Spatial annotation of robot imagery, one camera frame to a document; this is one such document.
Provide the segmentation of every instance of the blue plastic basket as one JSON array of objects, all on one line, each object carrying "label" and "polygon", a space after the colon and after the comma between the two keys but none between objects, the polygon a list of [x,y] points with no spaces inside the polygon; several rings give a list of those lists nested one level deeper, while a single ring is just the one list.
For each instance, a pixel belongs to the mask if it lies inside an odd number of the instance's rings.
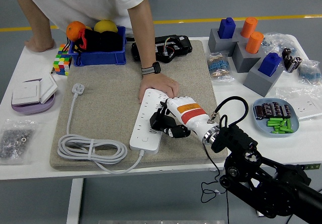
[{"label": "blue plastic basket", "polygon": [[82,52],[79,65],[76,64],[78,52],[73,51],[74,42],[71,42],[68,54],[74,59],[75,66],[98,65],[98,64],[126,64],[125,58],[125,27],[118,26],[118,34],[123,37],[123,48],[121,51],[112,52]]}]

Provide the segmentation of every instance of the person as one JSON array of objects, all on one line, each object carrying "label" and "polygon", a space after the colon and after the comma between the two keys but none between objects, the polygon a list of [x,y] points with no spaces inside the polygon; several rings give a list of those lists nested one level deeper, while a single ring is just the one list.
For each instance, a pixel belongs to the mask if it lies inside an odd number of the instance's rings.
[{"label": "person", "polygon": [[[93,26],[102,19],[112,20],[133,33],[137,44],[141,67],[149,68],[155,58],[155,34],[148,0],[17,0],[25,14],[33,36],[25,42],[35,52],[46,51],[54,46],[50,21],[65,30],[72,21]],[[154,88],[170,98],[179,92],[179,83],[161,73],[145,74],[139,88],[139,103],[145,90]]]}]

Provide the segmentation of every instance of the yellow floor line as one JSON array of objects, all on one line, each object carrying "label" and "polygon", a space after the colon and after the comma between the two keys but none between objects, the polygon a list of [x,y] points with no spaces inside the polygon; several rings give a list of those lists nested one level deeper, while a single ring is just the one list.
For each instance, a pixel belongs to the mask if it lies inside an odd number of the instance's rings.
[{"label": "yellow floor line", "polygon": [[[244,21],[247,17],[236,17],[234,21]],[[310,19],[310,18],[322,18],[322,14],[310,14],[310,15],[280,15],[280,16],[259,16],[255,17],[258,20],[278,20],[278,19]],[[154,21],[154,24],[182,24],[182,23],[208,23],[208,22],[220,22],[222,18],[213,19],[182,19],[182,20],[159,20]]]},{"label": "yellow floor line", "polygon": [[[280,16],[259,16],[258,20],[279,20],[279,19],[311,19],[322,18],[322,14],[308,14],[308,15],[280,15]],[[247,17],[236,17],[234,21],[244,21]],[[220,22],[222,18],[210,19],[177,19],[177,20],[156,20],[154,24],[182,24],[182,23],[209,23]],[[58,29],[57,26],[50,26],[51,29]],[[31,27],[15,27],[15,28],[0,28],[0,32],[13,32],[13,31],[28,31]]]}]

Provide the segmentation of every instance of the green battery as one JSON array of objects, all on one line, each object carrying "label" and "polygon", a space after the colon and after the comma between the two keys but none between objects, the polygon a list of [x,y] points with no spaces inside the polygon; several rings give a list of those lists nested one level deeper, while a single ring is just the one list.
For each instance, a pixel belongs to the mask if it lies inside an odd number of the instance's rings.
[{"label": "green battery", "polygon": [[286,132],[284,132],[284,131],[272,131],[271,133],[275,133],[275,134],[284,134],[284,133],[286,133]]},{"label": "green battery", "polygon": [[283,118],[280,118],[280,117],[271,117],[270,118],[270,121],[272,121],[272,122],[281,122],[281,121],[283,121],[284,119]]},{"label": "green battery", "polygon": [[280,130],[281,131],[285,131],[285,132],[293,133],[293,130],[292,129],[288,129],[287,127],[280,127]]},{"label": "green battery", "polygon": [[287,128],[288,129],[291,129],[291,119],[290,118],[287,118],[287,120],[286,120],[286,126],[287,126]]},{"label": "green battery", "polygon": [[286,121],[287,121],[287,119],[284,119],[283,121],[281,121],[280,126],[281,126],[281,127],[282,127],[282,126],[284,126],[284,125],[285,125],[285,123],[286,123]]},{"label": "green battery", "polygon": [[274,127],[274,126],[279,126],[280,123],[279,122],[267,122],[266,126],[268,127]]}]

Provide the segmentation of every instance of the gray floor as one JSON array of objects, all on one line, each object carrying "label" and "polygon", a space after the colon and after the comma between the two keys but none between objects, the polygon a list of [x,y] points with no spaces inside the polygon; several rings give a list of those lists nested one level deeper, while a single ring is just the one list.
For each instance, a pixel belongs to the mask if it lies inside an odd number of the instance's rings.
[{"label": "gray floor", "polygon": [[[154,20],[260,17],[322,14],[322,0],[150,0]],[[0,28],[27,27],[16,0],[0,0]],[[322,61],[322,18],[262,20],[257,30],[295,36],[308,57]],[[161,24],[156,36],[182,34],[209,36],[214,23]],[[57,42],[65,35],[53,30]],[[31,31],[0,32],[0,99],[16,67],[23,42]],[[321,170],[308,171],[314,188],[322,188]],[[107,219],[223,219],[223,195],[208,204],[200,202],[200,183],[214,173],[158,174],[88,179],[84,185],[81,223]],[[71,180],[22,180],[0,183],[0,223],[65,223]],[[285,217],[258,218],[254,210],[229,195],[230,223],[285,223]],[[293,217],[290,224],[304,223]]]}]

